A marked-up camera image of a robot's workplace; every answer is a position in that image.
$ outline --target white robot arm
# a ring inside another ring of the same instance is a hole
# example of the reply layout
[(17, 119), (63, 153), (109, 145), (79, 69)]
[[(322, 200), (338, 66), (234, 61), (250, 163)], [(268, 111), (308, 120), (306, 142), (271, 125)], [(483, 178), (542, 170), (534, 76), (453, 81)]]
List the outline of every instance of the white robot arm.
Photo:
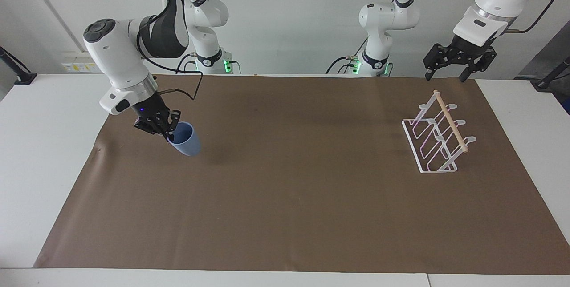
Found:
[(228, 8), (219, 0), (187, 0), (188, 33), (198, 58), (198, 70), (209, 73), (230, 73), (228, 63), (232, 54), (220, 47), (218, 37), (210, 28), (222, 27), (228, 22)]
[(358, 54), (358, 73), (380, 76), (387, 64), (392, 37), (387, 30), (411, 29), (418, 24), (419, 8), (414, 0), (365, 5), (358, 16), (368, 33), (366, 48)]
[(491, 44), (505, 33), (529, 0), (475, 0), (453, 29), (452, 43), (436, 44), (424, 58), (430, 80), (436, 70), (451, 64), (467, 64), (460, 75), (465, 81), (474, 72), (485, 71), (497, 55)]
[[(191, 17), (185, 17), (188, 10), (192, 12)], [(120, 21), (102, 19), (89, 25), (83, 34), (85, 45), (111, 84), (99, 103), (112, 115), (132, 107), (138, 115), (135, 127), (172, 140), (180, 111), (166, 107), (141, 56), (178, 58), (188, 47), (190, 33), (198, 59), (211, 59), (211, 64), (204, 64), (204, 68), (209, 73), (216, 70), (225, 73), (224, 61), (210, 57), (220, 53), (223, 56), (224, 51), (208, 27), (219, 27), (227, 21), (228, 9), (219, 0), (163, 0), (163, 11), (159, 15)], [(197, 30), (208, 34), (194, 40)]]

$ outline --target blue cup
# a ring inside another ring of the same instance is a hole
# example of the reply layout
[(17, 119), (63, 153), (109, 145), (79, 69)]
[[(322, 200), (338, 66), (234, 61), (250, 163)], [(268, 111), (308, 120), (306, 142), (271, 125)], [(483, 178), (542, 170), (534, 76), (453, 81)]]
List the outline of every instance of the blue cup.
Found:
[(195, 156), (200, 153), (202, 145), (200, 139), (190, 123), (180, 121), (174, 132), (175, 139), (169, 141), (173, 147), (187, 156)]

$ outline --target white wall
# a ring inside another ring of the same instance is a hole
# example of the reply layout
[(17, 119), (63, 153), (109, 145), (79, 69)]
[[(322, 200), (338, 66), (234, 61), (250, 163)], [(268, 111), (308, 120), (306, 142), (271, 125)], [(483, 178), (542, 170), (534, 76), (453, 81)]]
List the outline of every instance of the white wall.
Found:
[[(230, 10), (230, 21), (216, 29), (220, 43), (234, 54), (248, 73), (322, 73), (339, 56), (351, 54), (366, 34), (358, 24), (358, 12), (368, 3), (390, 0), (222, 0)], [(422, 17), (417, 28), (393, 32), (391, 61), (393, 76), (423, 77), (422, 59), (431, 46), (448, 44), (452, 29), (472, 0), (416, 0)], [(527, 27), (549, 0), (531, 0), (515, 23)], [(570, 20), (568, 0), (558, 0), (542, 22), (527, 34), (511, 34), (495, 43), (498, 56), (491, 68), (476, 75), (484, 78), (513, 78)], [(159, 0), (49, 0), (73, 37), (81, 41), (85, 27), (97, 19), (129, 19), (156, 14)], [(57, 36), (65, 35), (59, 26)], [(58, 50), (73, 48), (67, 42), (37, 37)], [(176, 60), (161, 60), (174, 66)], [(440, 70), (438, 76), (456, 76), (460, 67)]]
[(79, 51), (44, 0), (0, 0), (0, 45), (41, 73), (61, 72), (61, 53)]

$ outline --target table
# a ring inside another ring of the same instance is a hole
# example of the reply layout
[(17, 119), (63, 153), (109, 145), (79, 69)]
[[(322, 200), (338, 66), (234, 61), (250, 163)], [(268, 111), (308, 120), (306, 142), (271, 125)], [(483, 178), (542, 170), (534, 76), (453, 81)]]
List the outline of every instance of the table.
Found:
[[(477, 82), (568, 241), (570, 117), (528, 82)], [(0, 285), (570, 285), (570, 276), (30, 269), (105, 122), (98, 99), (108, 88), (101, 74), (43, 74), (0, 102)]]

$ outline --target cable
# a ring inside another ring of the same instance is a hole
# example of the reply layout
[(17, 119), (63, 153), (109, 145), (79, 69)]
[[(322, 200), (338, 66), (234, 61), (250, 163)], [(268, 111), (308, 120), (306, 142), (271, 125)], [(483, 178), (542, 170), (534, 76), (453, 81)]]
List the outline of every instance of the cable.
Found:
[(326, 70), (326, 74), (328, 74), (328, 72), (332, 69), (332, 67), (333, 67), (337, 62), (342, 61), (342, 60), (348, 60), (348, 57), (340, 57), (340, 58), (338, 58), (337, 60), (334, 60), (334, 61), (332, 62), (332, 64), (330, 65), (330, 67), (328, 67), (328, 69)]
[(525, 30), (508, 29), (508, 30), (505, 30), (505, 33), (527, 33), (527, 32), (529, 32), (530, 30), (532, 30), (535, 27), (535, 25), (540, 21), (540, 19), (542, 19), (543, 15), (546, 13), (546, 11), (548, 11), (548, 9), (554, 3), (554, 1), (556, 1), (556, 0), (550, 0), (548, 5), (546, 5), (546, 8), (540, 13), (538, 18), (536, 18), (535, 22), (530, 27), (528, 27), (527, 29), (525, 29)]
[(232, 60), (230, 61), (230, 64), (238, 64), (238, 69), (240, 70), (240, 74), (242, 74), (242, 66), (240, 66), (239, 62), (237, 62), (236, 60)]
[(14, 56), (14, 55), (11, 54), (10, 52), (8, 52), (8, 50), (6, 50), (5, 48), (2, 48), (2, 50), (4, 50), (4, 52), (5, 52), (10, 58), (12, 58), (12, 60), (14, 60), (15, 62), (18, 62), (18, 64), (19, 64), (20, 66), (22, 66), (24, 69), (26, 69), (27, 72), (31, 73), (31, 71), (28, 69), (28, 67), (27, 67), (25, 64), (23, 64), (23, 63), (20, 61), (20, 59), (16, 58), (16, 56)]
[(143, 50), (142, 50), (142, 48), (141, 48), (141, 42), (140, 42), (140, 40), (141, 40), (141, 33), (143, 32), (143, 29), (144, 29), (145, 27), (149, 27), (152, 23), (154, 23), (156, 20), (158, 20), (166, 11), (167, 11), (167, 9), (164, 8), (157, 16), (151, 17), (151, 19), (150, 19), (146, 24), (144, 24), (144, 25), (138, 30), (138, 33), (137, 33), (137, 49), (138, 49), (138, 52), (142, 55), (143, 58), (145, 58), (145, 60), (147, 60), (147, 61), (150, 62), (151, 64), (153, 64), (153, 65), (155, 65), (155, 66), (157, 66), (157, 67), (159, 67), (159, 68), (161, 68), (161, 69), (163, 69), (163, 70), (167, 70), (167, 71), (174, 72), (175, 74), (178, 74), (178, 73), (202, 73), (202, 72), (199, 72), (199, 71), (186, 71), (186, 70), (180, 71), (179, 68), (180, 68), (180, 66), (181, 66), (183, 60), (180, 61), (179, 66), (178, 66), (178, 68), (176, 68), (176, 69), (169, 68), (169, 67), (165, 67), (165, 66), (163, 66), (163, 65), (159, 65), (159, 64), (157, 64), (156, 62), (154, 62), (154, 61), (152, 61), (151, 59), (149, 59), (149, 58), (146, 56), (146, 54), (143, 52)]
[[(364, 39), (364, 41), (362, 42), (362, 45), (360, 45), (360, 48), (358, 48), (358, 50), (356, 50), (356, 52), (355, 52), (355, 54), (354, 54), (355, 57), (358, 56), (358, 52), (360, 52), (360, 50), (362, 49), (362, 47), (364, 46), (364, 44), (365, 44), (367, 41), (368, 41), (368, 37), (366, 37), (366, 39)], [(346, 74), (346, 70), (347, 70), (347, 69), (348, 69), (348, 68), (344, 68), (344, 72), (343, 72), (342, 74)]]
[[(184, 72), (186, 71), (186, 66), (188, 66), (188, 64), (191, 64), (191, 63), (192, 63), (192, 61), (188, 61), (186, 64), (184, 64)], [(167, 93), (173, 93), (173, 92), (179, 92), (179, 93), (185, 94), (186, 96), (188, 96), (192, 100), (196, 100), (196, 96), (198, 95), (198, 90), (200, 89), (200, 85), (202, 84), (202, 78), (204, 78), (204, 73), (200, 72), (200, 80), (198, 81), (198, 85), (196, 86), (196, 90), (194, 90), (194, 96), (185, 92), (184, 90), (176, 89), (176, 88), (161, 91), (161, 92), (159, 92), (159, 95), (163, 95), (163, 94), (167, 94)]]
[(340, 73), (340, 70), (342, 70), (342, 68), (345, 68), (345, 69), (344, 69), (344, 72), (346, 73), (346, 70), (347, 70), (349, 67), (353, 67), (353, 68), (354, 68), (354, 65), (351, 65), (351, 64), (344, 65), (344, 66), (340, 67), (340, 69), (339, 69), (338, 72), (336, 72), (336, 73)]
[(179, 62), (179, 65), (176, 67), (175, 74), (178, 74), (178, 73), (180, 72), (180, 67), (182, 66), (182, 63), (184, 62), (184, 60), (186, 60), (186, 58), (188, 58), (188, 57), (190, 57), (190, 56), (191, 56), (191, 53), (189, 53), (189, 54), (187, 54), (187, 55), (185, 55), (185, 56), (182, 57), (182, 59), (181, 59), (180, 62)]
[(563, 75), (563, 76), (559, 76), (558, 78), (554, 78), (554, 79), (552, 79), (552, 81), (558, 80), (558, 79), (562, 79), (562, 78), (566, 78), (567, 76), (570, 76), (570, 73), (567, 73), (567, 74), (565, 74), (565, 75)]

